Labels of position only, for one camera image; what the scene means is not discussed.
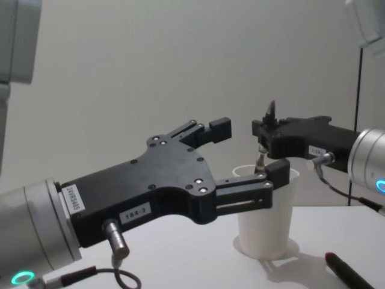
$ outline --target label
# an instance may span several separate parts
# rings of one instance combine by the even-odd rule
[[[327,151],[325,149],[320,149],[316,146],[309,146],[309,155],[320,157],[321,155],[324,155],[326,153]]]
[[[151,206],[149,202],[124,211],[120,213],[119,216],[122,224],[127,224],[148,214],[151,214]]]
[[[76,185],[70,185],[69,187],[62,188],[61,191],[63,192],[64,200],[66,201],[70,215],[85,211],[83,200],[80,197]]]

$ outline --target glowing green ring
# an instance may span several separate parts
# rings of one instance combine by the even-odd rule
[[[28,276],[27,280],[25,280],[25,281],[18,281],[19,278],[25,277],[25,276]],[[21,271],[21,272],[17,273],[16,275],[14,275],[12,277],[11,283],[13,285],[22,285],[22,284],[28,283],[29,281],[33,280],[34,278],[35,278],[35,273],[34,272],[31,272],[31,271]]]

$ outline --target black marker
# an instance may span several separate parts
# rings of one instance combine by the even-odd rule
[[[341,279],[350,289],[374,289],[360,275],[357,274],[347,263],[343,262],[336,254],[326,253],[325,260],[329,268]]]

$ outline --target white table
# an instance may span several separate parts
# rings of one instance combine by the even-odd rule
[[[236,215],[206,226],[163,217],[125,233],[131,254],[123,269],[138,275],[144,289],[343,289],[325,266],[324,254],[334,252],[373,287],[385,288],[385,219],[370,209],[294,208],[291,249],[282,261],[260,263],[242,255],[237,235]],[[111,267],[110,254],[107,242],[84,249],[82,261],[48,277],[93,265]],[[113,274],[100,274],[71,288],[119,287]]]

